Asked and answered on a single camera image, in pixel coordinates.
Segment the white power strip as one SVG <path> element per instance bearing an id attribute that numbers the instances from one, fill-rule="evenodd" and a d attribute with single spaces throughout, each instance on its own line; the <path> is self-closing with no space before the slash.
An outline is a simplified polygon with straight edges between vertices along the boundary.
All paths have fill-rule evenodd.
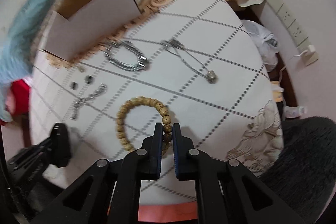
<path id="1" fill-rule="evenodd" d="M 305 56 L 303 54 L 303 51 L 307 48 L 307 46 L 312 45 L 312 43 L 291 9 L 283 0 L 266 0 L 266 2 L 280 19 L 295 43 L 299 54 L 295 55 L 293 58 L 301 57 L 305 66 L 315 63 L 319 58 L 317 52 L 311 56 Z"/>

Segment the white cardboard box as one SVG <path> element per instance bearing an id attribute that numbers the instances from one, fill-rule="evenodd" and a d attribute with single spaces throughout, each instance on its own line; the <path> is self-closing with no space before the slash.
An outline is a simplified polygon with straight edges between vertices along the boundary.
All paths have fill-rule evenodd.
<path id="1" fill-rule="evenodd" d="M 52 11 L 42 50 L 70 61 L 141 15 L 138 0 L 64 0 Z"/>

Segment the light blue duvet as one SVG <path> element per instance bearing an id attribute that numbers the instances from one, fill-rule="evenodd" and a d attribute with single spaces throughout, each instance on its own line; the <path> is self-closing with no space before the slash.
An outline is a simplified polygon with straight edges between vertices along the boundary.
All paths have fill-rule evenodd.
<path id="1" fill-rule="evenodd" d="M 11 122 L 6 110 L 7 91 L 14 81 L 25 78 L 33 70 L 33 44 L 42 23 L 56 0 L 27 0 L 14 18 L 1 52 L 1 120 Z"/>

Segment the black fuzzy seat cover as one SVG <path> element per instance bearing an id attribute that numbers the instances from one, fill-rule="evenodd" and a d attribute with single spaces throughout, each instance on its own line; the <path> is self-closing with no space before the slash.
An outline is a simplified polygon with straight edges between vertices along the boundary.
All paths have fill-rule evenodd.
<path id="1" fill-rule="evenodd" d="M 284 148 L 259 178 L 305 223 L 315 223 L 335 186 L 335 122 L 309 117 L 282 122 Z"/>

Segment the white charger plug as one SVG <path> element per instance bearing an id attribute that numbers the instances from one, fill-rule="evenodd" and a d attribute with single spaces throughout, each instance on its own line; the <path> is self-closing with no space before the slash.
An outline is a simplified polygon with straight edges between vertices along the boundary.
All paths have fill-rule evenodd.
<path id="1" fill-rule="evenodd" d="M 305 56 L 311 56 L 311 55 L 315 54 L 315 52 L 316 52 L 315 46 L 308 45 L 307 48 L 303 51 L 303 54 Z"/>

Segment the red bed sheet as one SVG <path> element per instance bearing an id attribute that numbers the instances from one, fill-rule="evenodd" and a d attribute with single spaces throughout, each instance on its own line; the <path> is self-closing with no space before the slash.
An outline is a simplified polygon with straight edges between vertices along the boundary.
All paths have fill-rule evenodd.
<path id="1" fill-rule="evenodd" d="M 29 112 L 29 96 L 31 89 L 31 77 L 12 82 L 10 85 L 5 85 L 4 90 L 4 109 L 10 114 L 11 121 L 23 114 Z M 8 124 L 1 119 L 1 125 Z"/>

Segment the small beige box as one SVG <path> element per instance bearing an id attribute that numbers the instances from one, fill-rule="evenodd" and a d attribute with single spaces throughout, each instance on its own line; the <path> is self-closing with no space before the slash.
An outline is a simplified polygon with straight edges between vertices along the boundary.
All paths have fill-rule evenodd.
<path id="1" fill-rule="evenodd" d="M 283 92 L 284 89 L 280 87 L 280 84 L 278 81 L 272 81 L 271 82 L 271 88 L 272 88 L 272 94 L 273 94 L 273 100 L 276 103 L 282 102 L 284 97 L 283 97 Z"/>

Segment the patterned white tablecloth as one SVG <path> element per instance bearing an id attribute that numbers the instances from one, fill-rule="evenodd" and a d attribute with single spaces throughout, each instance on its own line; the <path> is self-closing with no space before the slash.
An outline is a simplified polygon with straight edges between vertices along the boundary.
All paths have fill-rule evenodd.
<path id="1" fill-rule="evenodd" d="M 182 134 L 215 159 L 238 159 L 255 175 L 274 164 L 283 139 L 270 80 L 254 42 L 225 0 L 173 0 L 125 38 L 149 59 L 147 71 L 117 68 L 102 51 L 73 68 L 58 68 L 38 52 L 31 140 L 40 143 L 61 122 L 72 148 L 69 164 L 49 166 L 46 180 L 66 188 L 96 160 L 124 158 L 115 121 L 120 106 L 137 96 L 165 104 Z"/>

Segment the white plastic bag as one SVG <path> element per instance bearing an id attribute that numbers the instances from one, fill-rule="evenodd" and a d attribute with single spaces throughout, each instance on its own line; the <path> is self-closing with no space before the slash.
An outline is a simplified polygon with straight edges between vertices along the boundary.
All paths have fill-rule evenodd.
<path id="1" fill-rule="evenodd" d="M 271 72 L 278 64 L 277 39 L 270 30 L 256 22 L 244 19 L 241 22 L 256 45 L 267 72 Z"/>

